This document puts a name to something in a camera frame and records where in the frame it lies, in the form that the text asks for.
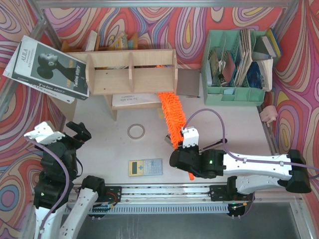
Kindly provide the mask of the yellow blue calculator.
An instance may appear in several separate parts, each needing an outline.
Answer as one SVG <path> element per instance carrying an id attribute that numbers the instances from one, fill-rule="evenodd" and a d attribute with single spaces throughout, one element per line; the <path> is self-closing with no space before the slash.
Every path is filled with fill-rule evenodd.
<path id="1" fill-rule="evenodd" d="M 162 175 L 162 159 L 143 159 L 129 161 L 129 176 L 158 176 Z"/>

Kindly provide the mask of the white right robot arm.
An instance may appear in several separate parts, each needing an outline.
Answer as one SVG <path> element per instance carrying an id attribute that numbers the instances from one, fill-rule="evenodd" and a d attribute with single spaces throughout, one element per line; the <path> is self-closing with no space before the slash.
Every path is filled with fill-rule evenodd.
<path id="1" fill-rule="evenodd" d="M 306 162 L 297 150 L 273 156 L 232 156 L 218 149 L 199 152 L 197 147 L 181 147 L 173 151 L 169 164 L 198 178 L 227 176 L 226 184 L 210 186 L 212 201 L 244 201 L 257 191 L 273 188 L 299 194 L 312 191 Z"/>

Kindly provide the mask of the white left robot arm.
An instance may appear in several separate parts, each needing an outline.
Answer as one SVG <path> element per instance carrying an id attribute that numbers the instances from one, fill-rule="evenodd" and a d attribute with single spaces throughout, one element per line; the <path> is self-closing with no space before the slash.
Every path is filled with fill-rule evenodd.
<path id="1" fill-rule="evenodd" d="M 49 121 L 37 125 L 24 135 L 25 139 L 43 152 L 40 164 L 43 170 L 34 188 L 36 239 L 75 239 L 93 204 L 106 196 L 103 178 L 87 176 L 79 189 L 73 209 L 63 222 L 73 180 L 80 176 L 76 151 L 91 139 L 84 123 L 68 122 L 66 125 L 76 134 L 68 136 L 55 130 Z"/>

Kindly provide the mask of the orange chenille duster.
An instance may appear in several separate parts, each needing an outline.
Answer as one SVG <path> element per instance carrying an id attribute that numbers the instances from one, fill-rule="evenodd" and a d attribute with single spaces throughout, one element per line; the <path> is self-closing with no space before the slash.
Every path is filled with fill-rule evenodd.
<path id="1" fill-rule="evenodd" d="M 180 133 L 186 124 L 186 117 L 179 97 L 174 92 L 158 93 L 173 149 L 183 141 Z"/>

